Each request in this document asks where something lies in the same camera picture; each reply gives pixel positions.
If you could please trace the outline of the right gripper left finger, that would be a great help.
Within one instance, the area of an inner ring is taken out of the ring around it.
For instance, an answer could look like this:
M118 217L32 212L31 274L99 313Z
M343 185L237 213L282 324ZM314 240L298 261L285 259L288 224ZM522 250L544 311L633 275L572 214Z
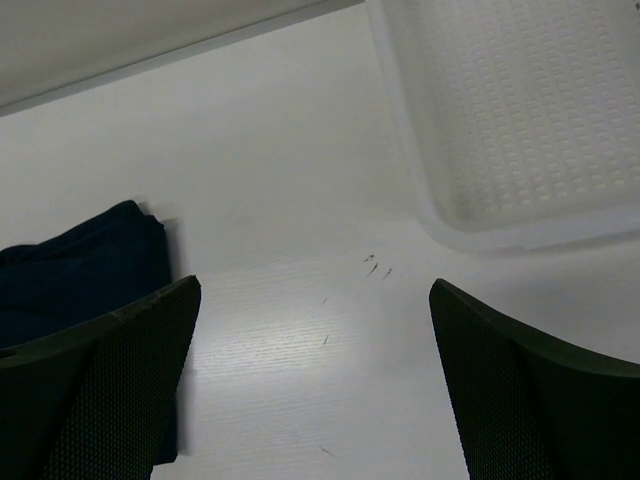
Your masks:
M150 478L200 304L188 276L2 350L2 478Z

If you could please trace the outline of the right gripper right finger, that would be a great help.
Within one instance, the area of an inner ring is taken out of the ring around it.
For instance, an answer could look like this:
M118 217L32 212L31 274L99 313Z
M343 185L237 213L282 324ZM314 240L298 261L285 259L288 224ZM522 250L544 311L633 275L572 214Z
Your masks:
M638 478L638 364L553 337L443 279L429 305L470 478Z

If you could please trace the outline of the navy blue shorts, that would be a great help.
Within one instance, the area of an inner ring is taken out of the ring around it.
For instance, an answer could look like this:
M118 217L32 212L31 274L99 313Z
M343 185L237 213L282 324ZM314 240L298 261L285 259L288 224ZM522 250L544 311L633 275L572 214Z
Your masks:
M1 352L119 310L176 281L166 229L131 200L1 253ZM175 401L153 471L178 455Z

